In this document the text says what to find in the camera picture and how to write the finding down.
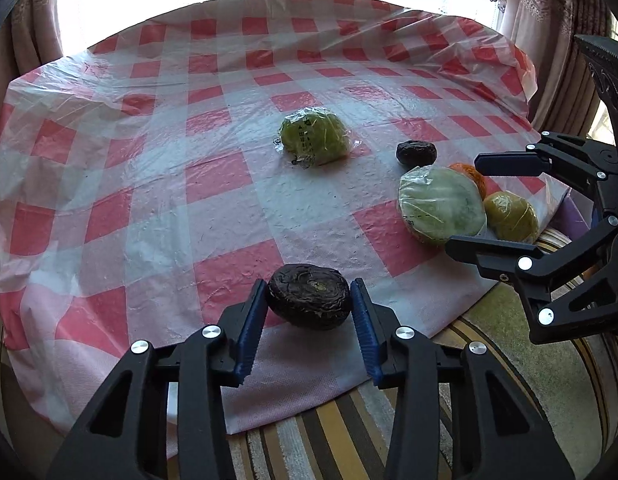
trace tablecloth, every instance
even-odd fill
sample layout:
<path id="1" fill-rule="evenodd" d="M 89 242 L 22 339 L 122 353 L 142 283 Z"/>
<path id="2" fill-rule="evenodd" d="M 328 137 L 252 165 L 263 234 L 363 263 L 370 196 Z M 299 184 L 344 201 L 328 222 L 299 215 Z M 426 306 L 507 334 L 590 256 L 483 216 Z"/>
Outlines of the tablecloth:
<path id="1" fill-rule="evenodd" d="M 0 125 L 0 313 L 18 381 L 67 431 L 131 342 L 179 342 L 284 263 L 361 277 L 433 335 L 493 284 L 407 232 L 395 147 L 437 164 L 537 140 L 528 57 L 479 23 L 374 0 L 217 0 L 135 25 L 14 81 Z M 325 105 L 359 144 L 319 168 L 275 150 Z M 542 226 L 565 187 L 488 179 Z M 305 332 L 270 313 L 230 433 L 365 379 L 351 319 Z M 175 416 L 170 403 L 170 413 Z"/>

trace small dark fruit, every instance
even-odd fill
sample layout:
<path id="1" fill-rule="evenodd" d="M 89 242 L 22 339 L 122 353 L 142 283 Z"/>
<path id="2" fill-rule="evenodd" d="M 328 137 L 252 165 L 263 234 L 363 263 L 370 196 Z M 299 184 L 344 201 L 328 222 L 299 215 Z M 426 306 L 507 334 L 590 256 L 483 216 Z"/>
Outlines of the small dark fruit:
<path id="1" fill-rule="evenodd" d="M 287 264 L 267 286 L 269 308 L 292 325 L 330 330 L 351 312 L 349 285 L 337 270 L 309 264 Z"/>
<path id="2" fill-rule="evenodd" d="M 398 144 L 395 150 L 395 158 L 410 170 L 433 164 L 436 162 L 436 155 L 436 146 L 426 140 L 407 140 Z"/>

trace silver screw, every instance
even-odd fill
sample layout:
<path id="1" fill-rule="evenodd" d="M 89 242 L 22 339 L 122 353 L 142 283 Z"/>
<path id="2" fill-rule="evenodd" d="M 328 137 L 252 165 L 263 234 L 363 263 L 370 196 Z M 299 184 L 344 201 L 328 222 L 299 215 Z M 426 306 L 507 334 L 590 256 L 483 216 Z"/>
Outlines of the silver screw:
<path id="1" fill-rule="evenodd" d="M 223 329 L 221 329 L 218 325 L 207 325 L 202 329 L 202 336 L 207 339 L 213 339 L 218 337 L 222 331 Z"/>
<path id="2" fill-rule="evenodd" d="M 550 308 L 544 308 L 538 313 L 538 321 L 541 325 L 551 325 L 554 320 L 554 311 Z"/>
<path id="3" fill-rule="evenodd" d="M 472 354 L 482 355 L 487 352 L 487 347 L 480 341 L 471 341 L 469 344 L 469 351 Z"/>
<path id="4" fill-rule="evenodd" d="M 149 344 L 147 343 L 147 341 L 143 341 L 142 339 L 140 339 L 140 341 L 136 341 L 131 345 L 131 351 L 134 354 L 144 354 L 148 349 Z"/>
<path id="5" fill-rule="evenodd" d="M 523 256 L 521 259 L 518 260 L 518 269 L 529 270 L 531 269 L 532 265 L 533 265 L 533 262 L 531 261 L 531 258 L 529 258 L 528 256 Z"/>
<path id="6" fill-rule="evenodd" d="M 395 335 L 400 339 L 411 339 L 416 335 L 416 330 L 412 329 L 410 326 L 399 326 L 395 329 Z"/>

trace checkered tablecloth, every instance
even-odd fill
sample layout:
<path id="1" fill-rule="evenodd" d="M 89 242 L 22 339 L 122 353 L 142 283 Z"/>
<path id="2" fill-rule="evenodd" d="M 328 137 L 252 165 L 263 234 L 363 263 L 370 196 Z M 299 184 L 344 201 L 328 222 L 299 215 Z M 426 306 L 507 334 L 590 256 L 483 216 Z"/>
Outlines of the checkered tablecloth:
<path id="1" fill-rule="evenodd" d="M 33 407 L 68 430 L 137 339 L 215 322 L 254 279 L 310 262 L 363 278 L 428 334 L 492 285 L 411 237 L 396 144 L 437 164 L 520 150 L 534 69 L 496 32 L 373 0 L 217 0 L 135 25 L 14 81 L 0 125 L 0 313 Z M 324 105 L 360 144 L 305 170 L 283 117 Z M 493 178 L 541 224 L 564 186 Z M 308 333 L 269 314 L 228 430 L 307 409 L 365 371 L 353 324 Z"/>

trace plastic tablecloth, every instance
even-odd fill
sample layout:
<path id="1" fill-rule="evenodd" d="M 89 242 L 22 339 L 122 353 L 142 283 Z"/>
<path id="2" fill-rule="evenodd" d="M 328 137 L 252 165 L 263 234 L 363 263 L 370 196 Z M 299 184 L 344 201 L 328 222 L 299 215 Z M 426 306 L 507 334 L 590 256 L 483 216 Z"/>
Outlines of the plastic tablecloth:
<path id="1" fill-rule="evenodd" d="M 131 342 L 184 340 L 255 278 L 309 262 L 360 277 L 433 335 L 493 284 L 406 230 L 396 144 L 437 164 L 538 140 L 528 57 L 479 23 L 374 0 L 217 0 L 174 10 L 14 81 L 0 125 L 0 313 L 32 406 L 67 431 Z M 283 117 L 324 105 L 359 144 L 293 166 Z M 542 226 L 565 187 L 491 178 Z M 252 375 L 223 392 L 234 433 L 365 379 L 351 319 L 269 313 Z M 169 413 L 175 416 L 174 399 Z"/>

